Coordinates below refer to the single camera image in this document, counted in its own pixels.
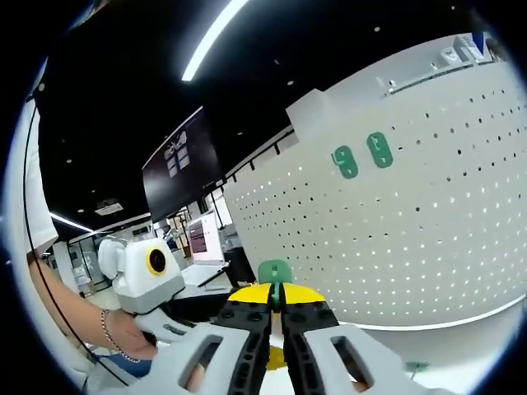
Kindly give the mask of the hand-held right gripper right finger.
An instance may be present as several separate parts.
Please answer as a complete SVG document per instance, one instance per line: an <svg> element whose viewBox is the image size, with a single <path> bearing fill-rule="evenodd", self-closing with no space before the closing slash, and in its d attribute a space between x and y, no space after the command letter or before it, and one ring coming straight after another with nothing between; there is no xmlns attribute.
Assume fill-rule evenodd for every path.
<svg viewBox="0 0 527 395"><path fill-rule="evenodd" d="M283 351L295 394L419 394L401 358L352 324L324 297L280 285Z"/></svg>

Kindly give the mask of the person's left hand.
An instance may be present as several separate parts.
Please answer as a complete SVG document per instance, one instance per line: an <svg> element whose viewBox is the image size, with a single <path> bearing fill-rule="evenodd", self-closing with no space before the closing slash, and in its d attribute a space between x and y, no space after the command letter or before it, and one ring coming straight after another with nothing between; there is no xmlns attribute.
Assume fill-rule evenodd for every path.
<svg viewBox="0 0 527 395"><path fill-rule="evenodd" d="M143 335L136 325L134 316L121 309L110 310L106 314L107 333L126 356L135 360L152 360L157 349Z"/></svg>

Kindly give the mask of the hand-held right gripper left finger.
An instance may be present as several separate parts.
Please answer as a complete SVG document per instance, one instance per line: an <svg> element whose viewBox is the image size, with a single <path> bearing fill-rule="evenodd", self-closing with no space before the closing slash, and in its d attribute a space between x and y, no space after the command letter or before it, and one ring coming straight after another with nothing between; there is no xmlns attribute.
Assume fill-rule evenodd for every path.
<svg viewBox="0 0 527 395"><path fill-rule="evenodd" d="M274 285L232 294L212 323L158 351L131 394L258 394L269 361Z"/></svg>

